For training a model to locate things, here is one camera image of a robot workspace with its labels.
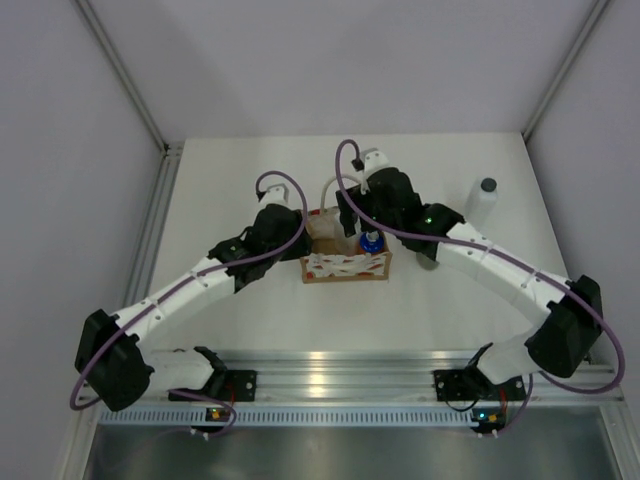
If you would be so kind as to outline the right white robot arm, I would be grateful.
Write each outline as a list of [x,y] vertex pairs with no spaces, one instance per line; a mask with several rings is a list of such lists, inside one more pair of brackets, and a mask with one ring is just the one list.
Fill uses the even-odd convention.
[[569,378],[602,333],[593,319],[602,311],[600,287],[537,271],[497,248],[460,213],[424,203],[408,176],[395,167],[373,173],[367,186],[338,191],[346,236],[386,226],[410,251],[456,269],[494,292],[529,322],[529,329],[480,348],[464,369],[467,389],[488,397],[501,384],[538,371]]

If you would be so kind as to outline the patterned canvas bag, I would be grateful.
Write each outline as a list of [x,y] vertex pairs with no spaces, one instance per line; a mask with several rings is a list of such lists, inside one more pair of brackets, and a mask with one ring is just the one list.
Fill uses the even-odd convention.
[[323,186],[320,206],[312,210],[307,230],[313,240],[312,252],[300,259],[301,279],[304,284],[348,281],[387,280],[392,253],[386,241],[386,251],[377,254],[359,254],[358,240],[362,233],[357,224],[356,234],[347,238],[339,222],[337,206],[329,207],[326,197],[336,181],[331,177]]

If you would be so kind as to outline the grey pump bottle beige top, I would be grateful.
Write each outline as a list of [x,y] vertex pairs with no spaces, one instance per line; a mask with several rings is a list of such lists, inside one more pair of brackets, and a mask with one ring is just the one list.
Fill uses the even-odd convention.
[[436,261],[430,259],[427,255],[421,252],[417,252],[415,257],[418,265],[426,271],[433,271],[438,267],[438,263]]

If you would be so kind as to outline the large white bottle grey cap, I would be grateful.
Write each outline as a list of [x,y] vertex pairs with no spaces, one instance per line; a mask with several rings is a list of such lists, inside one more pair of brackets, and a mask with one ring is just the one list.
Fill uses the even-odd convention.
[[464,217],[481,230],[498,200],[498,182],[493,177],[479,178],[471,187],[465,203]]

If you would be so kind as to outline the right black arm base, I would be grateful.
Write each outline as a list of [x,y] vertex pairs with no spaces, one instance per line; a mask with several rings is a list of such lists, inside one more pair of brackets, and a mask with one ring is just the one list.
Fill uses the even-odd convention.
[[504,384],[491,383],[475,368],[433,371],[436,396],[439,401],[466,402],[496,400]]

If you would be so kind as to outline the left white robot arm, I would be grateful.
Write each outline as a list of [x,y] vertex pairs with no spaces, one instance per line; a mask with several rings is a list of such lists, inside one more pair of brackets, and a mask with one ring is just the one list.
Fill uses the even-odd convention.
[[151,393],[167,392],[178,400],[219,397],[227,368],[214,351],[205,346],[160,350],[157,341],[262,279],[276,263],[309,254],[306,223],[306,209],[268,204],[253,225],[218,243],[167,287],[115,313],[90,314],[75,358],[79,383],[114,412]]

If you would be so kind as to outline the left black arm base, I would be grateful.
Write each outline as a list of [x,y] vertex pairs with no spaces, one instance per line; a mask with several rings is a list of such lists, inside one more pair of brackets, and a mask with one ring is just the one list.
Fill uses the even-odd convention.
[[254,402],[257,377],[255,370],[227,371],[217,399],[230,404]]

